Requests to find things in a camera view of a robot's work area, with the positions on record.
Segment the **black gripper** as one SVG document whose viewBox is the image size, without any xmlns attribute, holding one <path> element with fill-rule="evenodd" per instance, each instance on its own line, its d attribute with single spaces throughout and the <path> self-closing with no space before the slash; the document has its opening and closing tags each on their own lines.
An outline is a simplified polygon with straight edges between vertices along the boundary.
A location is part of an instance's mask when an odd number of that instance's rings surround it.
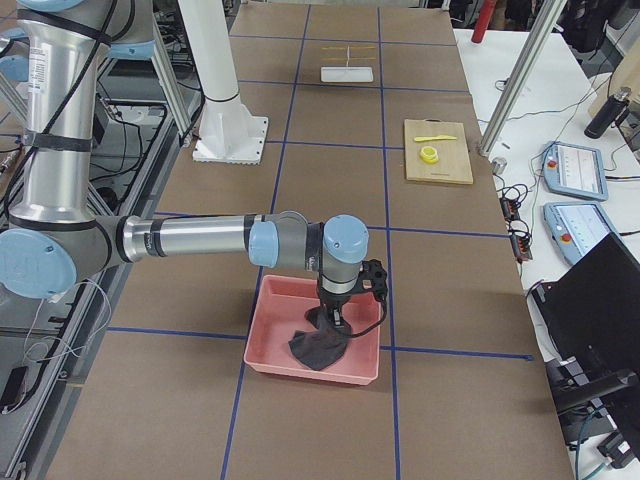
<svg viewBox="0 0 640 480">
<path fill-rule="evenodd" d="M 328 324 L 332 328 L 342 328 L 344 325 L 342 309 L 351 300 L 352 295 L 348 293 L 335 294 L 325 289 L 320 289 L 318 295 Z"/>
</svg>

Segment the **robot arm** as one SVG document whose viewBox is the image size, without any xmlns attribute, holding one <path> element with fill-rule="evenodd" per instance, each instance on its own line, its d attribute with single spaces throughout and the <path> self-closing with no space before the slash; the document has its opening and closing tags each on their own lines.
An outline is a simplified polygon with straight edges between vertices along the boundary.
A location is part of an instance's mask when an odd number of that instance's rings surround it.
<svg viewBox="0 0 640 480">
<path fill-rule="evenodd" d="M 1 282 L 33 299 L 63 294 L 83 279 L 145 257 L 245 252 L 267 268 L 313 271 L 319 304 L 311 319 L 344 327 L 343 306 L 369 292 L 376 277 L 366 260 L 361 220 L 339 215 L 311 223 L 301 214 L 173 217 L 145 220 L 128 212 L 143 161 L 111 171 L 92 163 L 98 68 L 106 58 L 151 60 L 183 134 L 199 128 L 198 161 L 256 164 L 268 121 L 250 113 L 238 88 L 224 7 L 178 5 L 200 83 L 200 116 L 184 106 L 149 1 L 22 1 L 18 23 L 28 44 L 28 105 L 21 194 L 3 199 Z M 87 204 L 91 185 L 124 183 L 106 215 Z"/>
</svg>

